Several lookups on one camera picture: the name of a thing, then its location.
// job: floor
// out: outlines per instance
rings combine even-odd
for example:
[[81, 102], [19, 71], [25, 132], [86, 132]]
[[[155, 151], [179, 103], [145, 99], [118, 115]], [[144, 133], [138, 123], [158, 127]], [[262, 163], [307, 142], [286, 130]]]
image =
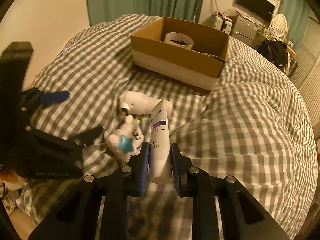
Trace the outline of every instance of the floor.
[[9, 218], [22, 240], [27, 240], [31, 232], [36, 228], [36, 225], [32, 223], [30, 217], [18, 208], [14, 209]]

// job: metal screw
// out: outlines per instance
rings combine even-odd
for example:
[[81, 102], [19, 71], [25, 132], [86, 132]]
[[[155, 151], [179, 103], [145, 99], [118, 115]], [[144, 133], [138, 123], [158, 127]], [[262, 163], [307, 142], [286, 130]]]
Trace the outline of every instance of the metal screw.
[[80, 141], [79, 139], [76, 138], [76, 139], [74, 139], [73, 141], [74, 141], [77, 145], [81, 145], [81, 141]]
[[128, 110], [126, 108], [121, 108], [120, 119], [124, 120], [127, 114], [128, 114]]
[[82, 162], [81, 161], [79, 161], [79, 160], [76, 160], [75, 161], [75, 166], [77, 166], [79, 169], [82, 169]]
[[128, 173], [128, 172], [131, 171], [131, 167], [130, 166], [124, 166], [124, 167], [122, 167], [121, 171], [124, 172], [124, 173]]
[[87, 175], [84, 177], [85, 182], [93, 182], [93, 180], [94, 180], [94, 176], [92, 175]]
[[191, 167], [190, 169], [189, 169], [189, 172], [190, 173], [193, 173], [193, 174], [195, 174], [195, 173], [198, 173], [199, 172], [199, 169], [197, 168], [197, 167]]
[[235, 183], [235, 182], [236, 182], [236, 178], [233, 177], [233, 176], [228, 176], [228, 177], [227, 177], [227, 182], [229, 182], [229, 183]]

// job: black mount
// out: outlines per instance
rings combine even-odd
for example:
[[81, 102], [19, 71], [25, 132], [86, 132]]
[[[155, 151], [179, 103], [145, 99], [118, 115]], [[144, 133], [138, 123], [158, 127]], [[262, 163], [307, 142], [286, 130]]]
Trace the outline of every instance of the black mount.
[[36, 88], [22, 92], [32, 56], [30, 42], [13, 42], [0, 58], [0, 171], [13, 169], [26, 178], [81, 178], [82, 148], [91, 144], [103, 128], [98, 126], [68, 140], [32, 127], [30, 119], [39, 107], [68, 99], [68, 91], [45, 93]]
[[[32, 232], [29, 240], [95, 239], [102, 196], [106, 196], [99, 239], [127, 239], [127, 197], [143, 194], [148, 172], [149, 144], [113, 174], [87, 175]], [[233, 176], [219, 179], [194, 167], [171, 145], [172, 170], [180, 197], [193, 197], [192, 240], [218, 240], [215, 196], [218, 197], [226, 240], [289, 239], [268, 212]]]

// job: white tube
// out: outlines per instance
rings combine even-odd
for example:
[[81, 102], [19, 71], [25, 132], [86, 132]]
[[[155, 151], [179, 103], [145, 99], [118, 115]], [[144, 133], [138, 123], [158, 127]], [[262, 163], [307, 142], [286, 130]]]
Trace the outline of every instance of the white tube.
[[[158, 98], [148, 97], [140, 92], [126, 91], [120, 96], [120, 108], [128, 110], [128, 114], [151, 114], [152, 109], [160, 102]], [[172, 113], [172, 102], [166, 101], [168, 116]]]
[[165, 98], [152, 109], [150, 136], [150, 181], [153, 183], [172, 182], [170, 162], [170, 138]]

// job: purple label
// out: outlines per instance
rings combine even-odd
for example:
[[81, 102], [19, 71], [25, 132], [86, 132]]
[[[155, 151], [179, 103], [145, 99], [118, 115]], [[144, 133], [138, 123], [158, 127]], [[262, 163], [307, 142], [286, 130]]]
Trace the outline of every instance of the purple label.
[[159, 122], [156, 122], [153, 126], [152, 126], [152, 130], [160, 125], [167, 125], [167, 122], [166, 121], [159, 121]]

